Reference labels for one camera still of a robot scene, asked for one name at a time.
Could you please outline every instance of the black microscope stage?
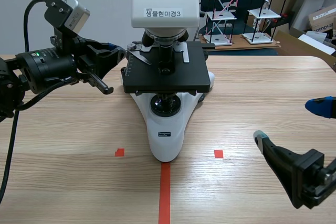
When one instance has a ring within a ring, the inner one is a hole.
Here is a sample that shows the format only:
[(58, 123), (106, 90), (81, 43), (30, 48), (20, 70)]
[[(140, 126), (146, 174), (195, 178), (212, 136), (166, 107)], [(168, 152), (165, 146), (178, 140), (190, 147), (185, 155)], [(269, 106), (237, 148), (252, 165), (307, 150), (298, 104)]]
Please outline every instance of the black microscope stage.
[(189, 63), (183, 62), (182, 52), (175, 52), (175, 72), (170, 75), (159, 73), (158, 47), (153, 47), (150, 52), (140, 52), (151, 65), (129, 53), (128, 65), (123, 74), (125, 93), (208, 93), (210, 78), (200, 45), (188, 44)]

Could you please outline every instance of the microscope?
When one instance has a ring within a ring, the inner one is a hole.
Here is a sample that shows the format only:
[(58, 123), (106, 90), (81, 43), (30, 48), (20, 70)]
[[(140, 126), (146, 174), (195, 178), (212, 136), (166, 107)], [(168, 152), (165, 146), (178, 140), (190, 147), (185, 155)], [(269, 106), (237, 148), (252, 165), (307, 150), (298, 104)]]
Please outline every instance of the microscope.
[(186, 42), (186, 29), (200, 23), (199, 0), (132, 0), (132, 5), (132, 27), (145, 32), (141, 42), (128, 45), (122, 84), (144, 117), (153, 155), (170, 162), (182, 148), (195, 107), (214, 85), (205, 52), (214, 45)]

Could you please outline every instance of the microscope base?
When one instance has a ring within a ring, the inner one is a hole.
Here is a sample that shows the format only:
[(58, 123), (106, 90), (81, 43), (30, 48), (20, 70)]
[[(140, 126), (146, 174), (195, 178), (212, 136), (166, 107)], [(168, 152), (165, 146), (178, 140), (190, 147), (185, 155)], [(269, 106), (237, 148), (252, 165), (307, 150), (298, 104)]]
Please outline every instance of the microscope base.
[[(212, 87), (215, 75), (209, 72), (209, 77)], [(177, 96), (181, 99), (180, 111), (174, 116), (163, 118), (152, 112), (150, 103), (155, 94), (131, 94), (146, 121), (149, 145), (156, 159), (170, 162), (178, 156), (183, 145), (185, 128), (202, 95), (203, 93), (196, 96), (178, 93)]]

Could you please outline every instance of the microscope brand label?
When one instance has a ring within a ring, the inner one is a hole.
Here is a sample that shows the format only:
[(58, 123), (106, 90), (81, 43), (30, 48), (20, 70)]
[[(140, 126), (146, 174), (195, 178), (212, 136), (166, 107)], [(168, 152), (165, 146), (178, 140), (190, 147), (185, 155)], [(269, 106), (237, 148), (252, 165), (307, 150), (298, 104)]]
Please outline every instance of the microscope brand label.
[(169, 137), (172, 134), (170, 132), (159, 132), (159, 137)]
[(144, 8), (145, 18), (183, 18), (182, 8)]

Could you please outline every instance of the red tape line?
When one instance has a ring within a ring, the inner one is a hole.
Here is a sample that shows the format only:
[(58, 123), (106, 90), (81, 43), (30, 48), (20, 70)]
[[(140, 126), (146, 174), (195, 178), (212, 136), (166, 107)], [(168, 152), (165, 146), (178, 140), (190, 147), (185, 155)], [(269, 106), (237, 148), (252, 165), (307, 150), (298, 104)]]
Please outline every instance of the red tape line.
[(215, 158), (224, 158), (222, 150), (215, 150)]
[(159, 224), (170, 224), (170, 163), (161, 163)]
[(118, 150), (114, 153), (115, 157), (123, 157), (125, 155), (125, 149), (118, 148)]

